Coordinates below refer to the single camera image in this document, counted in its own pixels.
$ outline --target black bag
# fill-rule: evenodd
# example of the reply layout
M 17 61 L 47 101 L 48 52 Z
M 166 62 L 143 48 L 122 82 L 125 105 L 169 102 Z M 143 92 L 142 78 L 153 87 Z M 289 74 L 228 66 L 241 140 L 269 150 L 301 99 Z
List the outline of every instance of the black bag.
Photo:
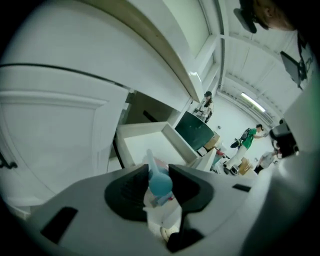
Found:
M 231 144 L 230 148 L 235 149 L 240 147 L 242 142 L 244 142 L 248 138 L 250 130 L 250 128 L 246 129 L 239 139 L 235 139 L 235 142 Z
M 248 129 L 246 129 L 245 131 L 244 131 L 244 133 L 241 135 L 241 137 L 240 137 L 240 140 L 241 141 L 245 141 L 247 138 L 248 138 L 248 134 L 249 134 L 249 132 L 250 132 L 250 128 L 248 128 Z

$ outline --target dark green panel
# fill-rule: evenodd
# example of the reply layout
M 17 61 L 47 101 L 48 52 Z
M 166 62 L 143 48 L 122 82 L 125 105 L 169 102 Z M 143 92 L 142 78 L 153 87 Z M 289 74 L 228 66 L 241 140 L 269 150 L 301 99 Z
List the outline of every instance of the dark green panel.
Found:
M 214 132 L 203 121 L 189 112 L 184 113 L 175 130 L 195 151 L 214 136 Z

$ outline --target open cabinet door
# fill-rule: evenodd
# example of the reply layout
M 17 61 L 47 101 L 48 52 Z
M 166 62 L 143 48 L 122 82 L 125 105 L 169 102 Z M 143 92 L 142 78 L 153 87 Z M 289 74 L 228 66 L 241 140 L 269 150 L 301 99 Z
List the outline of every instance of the open cabinet door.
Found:
M 105 80 L 61 69 L 0 68 L 1 152 L 17 164 L 10 171 L 42 201 L 106 173 L 127 95 Z

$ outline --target fluorescent light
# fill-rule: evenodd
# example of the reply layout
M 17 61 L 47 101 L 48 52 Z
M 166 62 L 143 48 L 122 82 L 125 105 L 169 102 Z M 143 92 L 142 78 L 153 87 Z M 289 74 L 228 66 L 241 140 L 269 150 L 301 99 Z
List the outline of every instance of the fluorescent light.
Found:
M 253 105 L 255 105 L 260 111 L 262 112 L 266 112 L 266 110 L 259 105 L 257 102 L 255 102 L 252 98 L 250 98 L 248 95 L 246 95 L 245 93 L 241 93 L 241 96 L 244 97 L 246 100 L 248 100 L 249 102 L 251 102 Z

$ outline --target cabinet door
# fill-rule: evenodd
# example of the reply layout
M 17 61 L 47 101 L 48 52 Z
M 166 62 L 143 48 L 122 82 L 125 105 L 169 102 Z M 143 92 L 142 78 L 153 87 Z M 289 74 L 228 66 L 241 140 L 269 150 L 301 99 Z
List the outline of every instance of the cabinet door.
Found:
M 75 72 L 2 67 L 1 152 L 16 162 L 14 171 L 42 200 L 104 174 L 127 94 L 120 86 Z
M 41 4 L 14 34 L 0 63 L 41 64 L 93 74 L 179 112 L 190 98 L 151 45 L 121 21 L 81 1 Z M 196 77 L 197 73 L 188 76 Z

